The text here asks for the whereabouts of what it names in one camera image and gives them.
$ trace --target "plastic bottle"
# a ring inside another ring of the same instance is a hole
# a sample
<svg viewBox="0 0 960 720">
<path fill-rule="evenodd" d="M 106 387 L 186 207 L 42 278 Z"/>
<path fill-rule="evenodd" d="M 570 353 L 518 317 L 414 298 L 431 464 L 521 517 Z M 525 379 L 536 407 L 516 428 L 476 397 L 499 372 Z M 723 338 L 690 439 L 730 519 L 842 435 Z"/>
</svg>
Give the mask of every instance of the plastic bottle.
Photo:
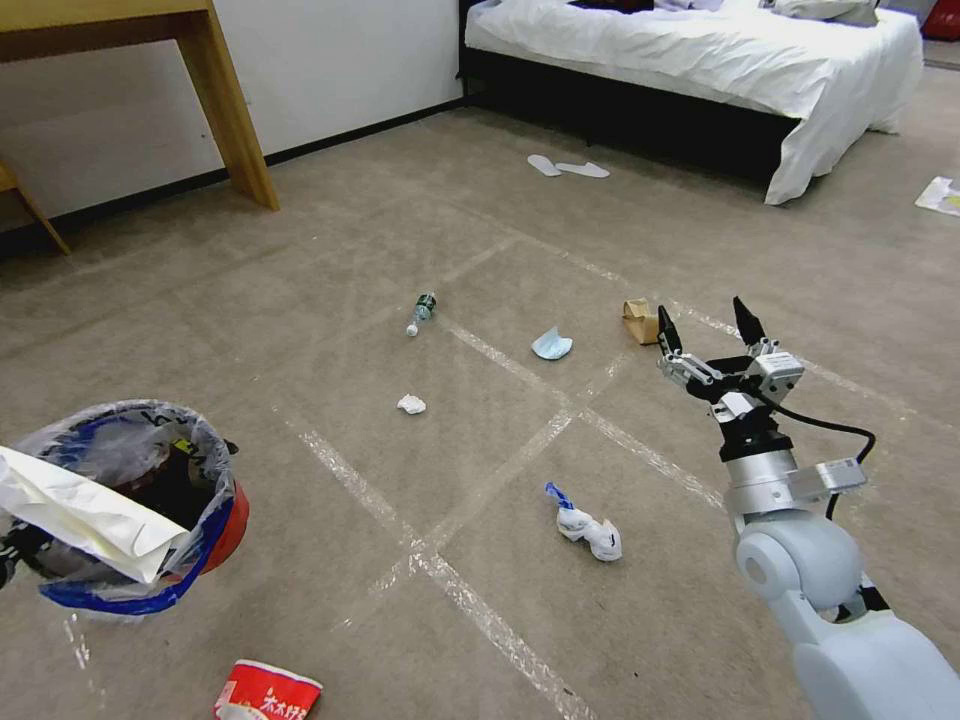
<svg viewBox="0 0 960 720">
<path fill-rule="evenodd" d="M 437 307 L 437 294 L 435 292 L 425 292 L 417 298 L 417 304 L 413 306 L 413 317 L 410 318 L 410 324 L 407 325 L 407 335 L 416 337 L 420 332 L 420 325 L 433 317 Z"/>
</svg>

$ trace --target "bed frame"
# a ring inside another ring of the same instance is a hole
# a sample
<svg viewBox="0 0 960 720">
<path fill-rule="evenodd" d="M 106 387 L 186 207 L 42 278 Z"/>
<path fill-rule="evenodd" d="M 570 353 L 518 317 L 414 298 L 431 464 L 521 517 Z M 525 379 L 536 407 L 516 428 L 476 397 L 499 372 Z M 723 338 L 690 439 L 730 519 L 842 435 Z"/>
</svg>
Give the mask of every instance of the bed frame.
<svg viewBox="0 0 960 720">
<path fill-rule="evenodd" d="M 458 77 L 468 104 L 764 186 L 779 166 L 799 120 L 468 48 L 467 12 L 481 1 L 459 0 Z"/>
</svg>

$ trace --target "chair leg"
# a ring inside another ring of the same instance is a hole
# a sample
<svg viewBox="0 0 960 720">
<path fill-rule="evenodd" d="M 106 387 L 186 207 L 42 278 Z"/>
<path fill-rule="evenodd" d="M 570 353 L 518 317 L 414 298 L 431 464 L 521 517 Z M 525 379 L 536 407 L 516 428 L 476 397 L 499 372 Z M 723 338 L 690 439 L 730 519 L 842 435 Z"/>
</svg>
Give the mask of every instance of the chair leg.
<svg viewBox="0 0 960 720">
<path fill-rule="evenodd" d="M 60 251 L 64 255 L 69 255 L 70 246 L 63 241 L 63 238 L 60 237 L 60 233 L 54 230 L 53 225 L 51 225 L 47 218 L 44 217 L 43 213 L 40 212 L 40 209 L 36 206 L 30 196 L 19 187 L 15 188 L 13 192 L 20 200 L 20 204 L 26 208 L 27 212 L 30 213 L 38 223 L 43 225 L 44 229 L 47 231 L 47 234 L 53 238 L 53 241 L 57 244 L 57 247 L 60 248 Z"/>
</svg>

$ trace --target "trash can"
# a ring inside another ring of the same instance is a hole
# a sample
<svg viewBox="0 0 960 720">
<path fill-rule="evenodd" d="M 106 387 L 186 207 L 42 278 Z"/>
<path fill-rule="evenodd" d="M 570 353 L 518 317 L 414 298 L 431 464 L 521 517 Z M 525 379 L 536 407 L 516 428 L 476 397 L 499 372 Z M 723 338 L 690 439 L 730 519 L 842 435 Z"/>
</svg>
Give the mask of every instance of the trash can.
<svg viewBox="0 0 960 720">
<path fill-rule="evenodd" d="M 187 528 L 157 580 L 138 583 L 39 528 L 13 519 L 0 559 L 22 560 L 54 602 L 121 615 L 175 604 L 239 545 L 249 504 L 231 471 L 237 449 L 189 408 L 159 400 L 96 405 L 21 440 L 16 450 L 83 475 Z"/>
</svg>

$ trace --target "white bedsheet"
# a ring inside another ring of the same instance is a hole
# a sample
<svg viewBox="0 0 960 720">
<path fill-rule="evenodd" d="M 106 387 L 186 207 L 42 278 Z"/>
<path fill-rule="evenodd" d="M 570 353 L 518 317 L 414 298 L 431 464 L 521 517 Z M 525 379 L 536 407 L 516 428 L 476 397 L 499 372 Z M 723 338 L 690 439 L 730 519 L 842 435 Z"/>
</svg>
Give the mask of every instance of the white bedsheet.
<svg viewBox="0 0 960 720">
<path fill-rule="evenodd" d="M 912 15 L 877 16 L 876 27 L 857 28 L 774 15 L 755 0 L 633 15 L 501 0 L 471 10 L 466 45 L 799 118 L 767 188 L 766 202 L 779 205 L 829 173 L 867 129 L 896 131 L 923 49 Z"/>
</svg>

